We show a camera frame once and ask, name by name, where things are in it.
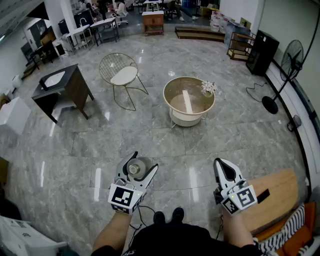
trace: wooden round tabletop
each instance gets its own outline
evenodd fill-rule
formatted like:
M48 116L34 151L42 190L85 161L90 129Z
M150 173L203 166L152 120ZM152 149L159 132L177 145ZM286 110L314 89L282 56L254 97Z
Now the wooden round tabletop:
M261 203L241 212L245 226L251 232L284 216L297 203L298 184L292 169L284 169L255 180L249 180L248 184L253 185L256 196L266 189L269 189L270 193Z

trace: wooden platform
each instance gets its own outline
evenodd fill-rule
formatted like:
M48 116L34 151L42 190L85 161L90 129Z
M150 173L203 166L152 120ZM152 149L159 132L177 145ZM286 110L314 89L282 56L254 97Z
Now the wooden platform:
M270 193L261 203L241 212L244 224L251 232L283 217L298 200L298 184L292 169L284 169L255 180L248 180L248 184L253 185L256 196L266 189L269 189Z
M225 34L212 32L209 28L176 26L175 33L179 39L198 39L216 42L224 42Z

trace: dark side table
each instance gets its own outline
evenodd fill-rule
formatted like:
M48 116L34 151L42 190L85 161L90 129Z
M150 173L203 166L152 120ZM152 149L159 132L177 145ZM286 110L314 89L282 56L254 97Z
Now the dark side table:
M64 72L61 80L55 85L47 87L47 90L44 90L39 83L32 95L32 99L55 123L58 121L52 116L53 110L71 106L77 107L85 119L88 120L84 107L88 95L92 100L94 100L94 97L78 68L78 64L62 68L41 79L43 82L46 82L51 76L61 72Z

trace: ceiling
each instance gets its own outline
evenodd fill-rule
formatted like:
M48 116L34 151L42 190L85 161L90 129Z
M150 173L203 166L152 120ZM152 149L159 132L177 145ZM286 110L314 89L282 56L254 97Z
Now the ceiling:
M44 0L0 0L0 38L14 31Z

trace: marble floor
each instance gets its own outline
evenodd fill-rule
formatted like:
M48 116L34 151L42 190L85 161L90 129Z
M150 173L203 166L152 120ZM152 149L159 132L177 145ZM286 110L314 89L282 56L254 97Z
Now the marble floor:
M7 198L17 204L23 219L46 236L68 242L81 256L90 255L96 236L113 216L108 188L117 163L133 151L159 164L142 205L163 211L167 220L181 206L184 221L207 228L212 237L220 225L213 197L216 157L238 165L247 179L292 168L303 202L306 171L297 138L287 130L285 110L278 101L279 112L272 115L253 100L246 87L262 85L265 79L251 75L244 62L230 60L226 51L223 43L177 39L169 32L136 34L42 65L15 93L32 110L23 134L0 127L0 156L10 162ZM100 61L109 53L127 54L138 65L149 95L131 92L136 112L115 104L112 88L99 74ZM65 108L55 113L58 125L54 125L31 96L40 77L73 64L78 64L94 95L84 109L89 120L77 109ZM163 88L180 76L215 82L216 102L206 120L170 129ZM266 84L253 94L261 100L274 93ZM116 97L124 105L129 103L121 90ZM151 210L142 208L141 213L151 224ZM140 223L135 213L132 225ZM130 228L128 239L132 234Z

